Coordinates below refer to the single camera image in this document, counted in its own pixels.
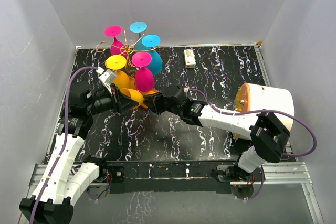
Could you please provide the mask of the blue wine glass front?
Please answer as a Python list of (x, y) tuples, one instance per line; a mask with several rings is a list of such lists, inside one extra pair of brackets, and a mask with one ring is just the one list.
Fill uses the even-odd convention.
[(149, 47), (149, 54), (152, 57), (151, 63), (147, 66), (147, 68), (153, 73), (158, 74), (162, 71), (162, 59), (160, 54), (154, 49), (154, 47), (158, 46), (161, 42), (161, 39), (158, 35), (149, 34), (142, 38), (142, 44), (146, 47)]

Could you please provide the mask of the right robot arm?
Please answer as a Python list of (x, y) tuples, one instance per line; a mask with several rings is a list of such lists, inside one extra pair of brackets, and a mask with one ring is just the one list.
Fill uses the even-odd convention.
[(214, 171), (217, 177), (248, 180), (263, 164), (280, 162), (293, 125), (294, 105), (288, 90), (245, 83), (236, 94), (233, 111), (192, 100), (186, 95), (188, 90), (170, 86), (162, 92), (149, 92), (144, 104), (157, 114), (171, 112), (189, 125), (214, 127), (250, 140), (251, 147), (234, 165)]

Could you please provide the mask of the blue wine glass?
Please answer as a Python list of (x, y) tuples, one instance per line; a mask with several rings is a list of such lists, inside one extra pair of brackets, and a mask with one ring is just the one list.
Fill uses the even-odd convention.
[(137, 40), (134, 43), (135, 51), (145, 51), (148, 50), (148, 47), (144, 46), (142, 43), (143, 34), (147, 29), (147, 24), (142, 21), (134, 22), (130, 25), (130, 31), (137, 34)]
[(158, 35), (149, 34), (142, 38), (142, 44), (146, 47), (149, 47), (149, 54), (152, 57), (151, 63), (147, 66), (147, 68), (153, 73), (158, 74), (162, 71), (162, 59), (160, 54), (154, 49), (154, 47), (158, 46), (161, 42), (161, 39)]

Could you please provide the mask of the orange wine glass front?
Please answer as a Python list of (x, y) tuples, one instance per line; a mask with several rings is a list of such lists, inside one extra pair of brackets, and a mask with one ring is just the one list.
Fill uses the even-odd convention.
[(122, 69), (127, 65), (127, 59), (122, 55), (112, 55), (105, 61), (105, 66), (113, 70), (117, 77), (113, 83), (119, 88), (136, 89), (135, 80)]

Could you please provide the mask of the pink wine glass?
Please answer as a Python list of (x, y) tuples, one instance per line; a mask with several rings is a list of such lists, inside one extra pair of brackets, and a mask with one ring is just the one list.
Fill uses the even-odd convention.
[(151, 61), (152, 57), (147, 52), (137, 52), (132, 56), (132, 63), (139, 68), (135, 74), (135, 84), (141, 92), (147, 92), (154, 88), (153, 73), (147, 68)]
[(110, 48), (110, 53), (111, 55), (122, 55), (125, 58), (127, 58), (127, 53), (124, 51), (124, 49), (122, 49), (122, 47), (124, 46), (124, 43), (122, 43), (121, 41), (119, 41), (117, 39), (117, 37), (123, 32), (122, 27), (117, 26), (117, 25), (112, 25), (112, 26), (108, 26), (105, 30), (104, 30), (104, 35), (107, 37), (112, 37), (114, 39), (111, 48)]

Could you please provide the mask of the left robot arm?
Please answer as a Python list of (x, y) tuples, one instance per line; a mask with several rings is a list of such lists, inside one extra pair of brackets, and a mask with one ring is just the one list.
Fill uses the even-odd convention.
[(104, 181), (109, 173), (104, 158), (89, 156), (73, 176), (69, 175), (93, 124), (93, 115), (109, 110), (121, 114), (141, 104), (142, 100), (114, 84), (94, 96), (89, 89), (69, 82), (50, 160), (32, 195), (19, 204), (30, 223), (71, 222), (74, 206), (91, 182)]

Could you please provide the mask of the orange wine glass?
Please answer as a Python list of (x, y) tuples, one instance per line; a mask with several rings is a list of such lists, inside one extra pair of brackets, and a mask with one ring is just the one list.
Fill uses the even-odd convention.
[(127, 65), (127, 59), (122, 55), (112, 55), (105, 61), (105, 66), (113, 70), (117, 77), (113, 83), (119, 88), (136, 89), (135, 80), (122, 69)]
[(122, 88), (120, 91), (123, 95), (126, 95), (127, 97), (129, 97), (130, 99), (138, 103), (137, 105), (133, 106), (132, 109), (136, 109), (140, 107), (144, 110), (148, 110), (148, 107), (143, 104), (144, 97), (140, 93), (140, 91), (135, 90), (135, 89), (128, 89), (128, 88)]

